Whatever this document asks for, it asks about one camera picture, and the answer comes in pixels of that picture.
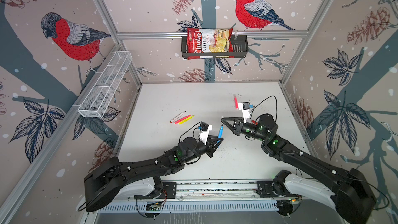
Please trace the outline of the blue highlighter pen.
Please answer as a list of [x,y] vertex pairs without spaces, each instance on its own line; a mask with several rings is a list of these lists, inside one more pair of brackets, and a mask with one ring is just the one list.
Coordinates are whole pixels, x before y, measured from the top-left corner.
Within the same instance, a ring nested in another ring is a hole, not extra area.
[[223,134],[223,125],[221,125],[220,129],[219,129],[219,133],[218,133],[218,138],[222,138],[222,134]]

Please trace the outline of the pink-red highlighter pen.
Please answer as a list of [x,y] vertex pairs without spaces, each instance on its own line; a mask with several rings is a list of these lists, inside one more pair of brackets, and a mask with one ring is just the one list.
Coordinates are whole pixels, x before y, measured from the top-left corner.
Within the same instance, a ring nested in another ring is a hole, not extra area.
[[234,104],[235,104],[235,108],[238,110],[239,106],[238,106],[238,100],[237,100],[237,96],[234,95]]

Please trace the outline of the yellow highlighter pen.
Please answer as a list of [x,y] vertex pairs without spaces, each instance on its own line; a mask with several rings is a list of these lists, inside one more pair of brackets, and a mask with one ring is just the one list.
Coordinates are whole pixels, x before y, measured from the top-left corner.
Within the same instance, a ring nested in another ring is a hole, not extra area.
[[191,120],[193,117],[194,117],[194,115],[191,115],[189,118],[187,118],[187,119],[183,120],[182,122],[178,123],[178,125],[181,125],[181,124]]

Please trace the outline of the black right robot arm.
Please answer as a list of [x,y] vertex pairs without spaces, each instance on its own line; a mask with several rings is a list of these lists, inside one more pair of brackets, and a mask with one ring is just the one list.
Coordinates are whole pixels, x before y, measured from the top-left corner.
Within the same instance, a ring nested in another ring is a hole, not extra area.
[[290,164],[312,179],[300,178],[282,170],[273,179],[273,192],[280,196],[301,195],[322,203],[350,224],[365,224],[376,205],[376,198],[364,175],[335,167],[303,152],[277,134],[278,125],[270,114],[257,124],[242,117],[226,117],[221,122],[235,135],[261,141],[262,150],[274,159]]

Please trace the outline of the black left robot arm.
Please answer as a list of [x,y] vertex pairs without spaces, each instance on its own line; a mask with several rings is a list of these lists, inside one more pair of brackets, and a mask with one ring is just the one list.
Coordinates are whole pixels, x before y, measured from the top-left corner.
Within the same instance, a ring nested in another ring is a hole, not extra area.
[[105,161],[84,178],[87,212],[97,211],[110,204],[119,191],[136,181],[153,178],[155,190],[137,199],[153,199],[163,190],[161,176],[175,174],[206,154],[213,157],[224,138],[210,135],[206,143],[187,137],[161,156],[144,161],[120,162],[118,157]]

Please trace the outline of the pink highlighter pen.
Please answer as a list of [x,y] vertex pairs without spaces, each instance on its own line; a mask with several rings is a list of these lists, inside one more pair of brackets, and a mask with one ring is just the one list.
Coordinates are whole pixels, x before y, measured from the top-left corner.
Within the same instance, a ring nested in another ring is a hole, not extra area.
[[182,118],[176,120],[176,121],[174,122],[174,124],[178,124],[178,123],[182,122],[183,120],[189,118],[190,116],[191,116],[191,115],[184,116],[184,117],[182,117]]

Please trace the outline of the white marker pen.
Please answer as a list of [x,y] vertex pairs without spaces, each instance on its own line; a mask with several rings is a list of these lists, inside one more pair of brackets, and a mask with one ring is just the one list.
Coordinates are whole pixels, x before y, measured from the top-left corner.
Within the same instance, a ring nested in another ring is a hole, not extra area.
[[172,120],[170,120],[170,123],[174,123],[176,120],[178,120],[185,113],[186,113],[186,111],[182,111],[176,117],[174,117]]

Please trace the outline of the red cassava chips bag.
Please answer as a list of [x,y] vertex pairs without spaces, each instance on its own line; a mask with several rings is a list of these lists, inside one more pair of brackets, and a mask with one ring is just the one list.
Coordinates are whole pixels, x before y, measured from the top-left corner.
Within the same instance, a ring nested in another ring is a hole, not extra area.
[[187,53],[202,54],[199,57],[190,56],[191,59],[210,58],[203,56],[207,53],[233,52],[231,45],[231,35],[233,28],[230,29],[187,29]]

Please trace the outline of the aluminium mounting rail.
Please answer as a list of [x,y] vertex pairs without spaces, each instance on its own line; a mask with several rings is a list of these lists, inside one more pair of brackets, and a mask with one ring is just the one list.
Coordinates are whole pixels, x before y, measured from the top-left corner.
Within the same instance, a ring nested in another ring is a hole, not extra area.
[[[323,204],[332,203],[332,197],[336,195],[325,185],[315,180],[301,178],[293,174],[285,179],[274,179],[274,183],[280,183],[286,189],[299,196],[304,196]],[[175,199],[193,198],[260,198],[256,194],[257,182],[245,181],[197,181],[197,182],[176,182],[177,193]],[[123,187],[114,200],[134,199],[135,195],[146,196],[155,189],[154,179],[143,179]]]

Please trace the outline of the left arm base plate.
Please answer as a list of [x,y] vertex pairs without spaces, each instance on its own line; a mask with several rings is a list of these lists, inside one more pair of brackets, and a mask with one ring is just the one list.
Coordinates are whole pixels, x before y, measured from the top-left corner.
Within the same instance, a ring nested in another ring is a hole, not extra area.
[[177,193],[176,182],[165,182],[155,186],[155,189],[148,195],[135,195],[135,200],[150,200],[150,199],[175,199]]

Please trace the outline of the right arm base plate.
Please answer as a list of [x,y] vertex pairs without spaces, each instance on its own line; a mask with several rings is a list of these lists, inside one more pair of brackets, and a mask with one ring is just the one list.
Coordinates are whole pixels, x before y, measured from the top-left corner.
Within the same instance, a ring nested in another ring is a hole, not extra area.
[[260,198],[299,198],[299,195],[290,193],[285,186],[280,183],[274,183],[272,180],[257,181],[256,194]]

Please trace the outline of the white mesh wall tray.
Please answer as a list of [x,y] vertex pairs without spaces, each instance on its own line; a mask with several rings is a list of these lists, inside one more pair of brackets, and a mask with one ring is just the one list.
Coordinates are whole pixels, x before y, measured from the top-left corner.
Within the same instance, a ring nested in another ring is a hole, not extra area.
[[102,118],[132,61],[128,51],[116,51],[80,105],[83,117]]

